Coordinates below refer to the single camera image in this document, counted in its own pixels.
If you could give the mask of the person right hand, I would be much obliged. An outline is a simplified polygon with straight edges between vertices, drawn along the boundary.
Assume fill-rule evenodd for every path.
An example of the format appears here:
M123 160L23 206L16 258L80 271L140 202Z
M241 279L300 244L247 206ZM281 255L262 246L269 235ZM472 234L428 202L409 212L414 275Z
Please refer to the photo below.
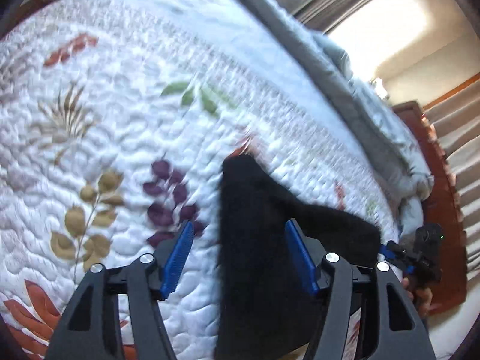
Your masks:
M408 277L402 279L403 289L407 292L409 299L415 304L416 311L422 320L428 317L431 309L431 302L433 293L430 288L415 289L412 292L413 286L410 284Z

